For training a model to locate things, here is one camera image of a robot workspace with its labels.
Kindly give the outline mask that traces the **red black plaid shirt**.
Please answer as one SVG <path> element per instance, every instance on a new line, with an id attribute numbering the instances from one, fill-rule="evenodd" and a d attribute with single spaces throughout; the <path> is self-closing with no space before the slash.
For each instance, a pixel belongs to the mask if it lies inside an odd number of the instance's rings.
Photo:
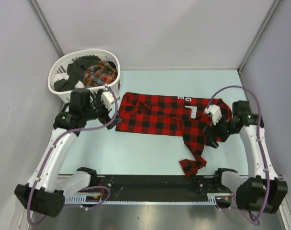
<path id="1" fill-rule="evenodd" d="M 127 92 L 120 104 L 121 122 L 116 125 L 116 131 L 182 137 L 194 159 L 184 159 L 179 164 L 185 176 L 192 178 L 207 164 L 201 155 L 206 146 L 203 130 L 211 123 L 204 113 L 208 104 L 219 106 L 223 117 L 232 117 L 230 107 L 221 98 L 210 100 Z"/>

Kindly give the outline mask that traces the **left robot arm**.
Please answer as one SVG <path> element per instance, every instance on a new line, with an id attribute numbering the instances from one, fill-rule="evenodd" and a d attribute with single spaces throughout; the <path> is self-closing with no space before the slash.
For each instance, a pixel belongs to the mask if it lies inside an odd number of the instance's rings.
<path id="1" fill-rule="evenodd" d="M 97 172 L 87 167 L 78 168 L 74 174 L 59 181 L 58 175 L 65 158 L 81 132 L 111 129 L 118 118 L 116 110 L 109 116 L 117 97 L 111 87 L 92 92 L 86 88 L 74 89 L 70 101 L 55 117 L 49 144 L 34 173 L 25 184 L 18 184 L 14 194 L 26 209 L 44 217 L 56 217 L 62 211 L 65 200 L 80 191 L 103 189 Z"/>

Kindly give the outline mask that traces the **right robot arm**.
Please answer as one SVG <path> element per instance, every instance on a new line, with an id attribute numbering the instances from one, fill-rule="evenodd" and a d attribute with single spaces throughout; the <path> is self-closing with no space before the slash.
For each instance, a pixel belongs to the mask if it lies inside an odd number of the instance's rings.
<path id="1" fill-rule="evenodd" d="M 248 163 L 246 179 L 236 170 L 219 168 L 213 180 L 214 189 L 218 192 L 229 189 L 240 210 L 276 213 L 288 192 L 288 185 L 278 178 L 270 161 L 261 116 L 251 112 L 247 101 L 233 103 L 231 119 L 226 118 L 215 104 L 207 106 L 204 112 L 212 120 L 203 130 L 206 145 L 218 148 L 219 138 L 227 140 L 230 135 L 238 134 Z"/>

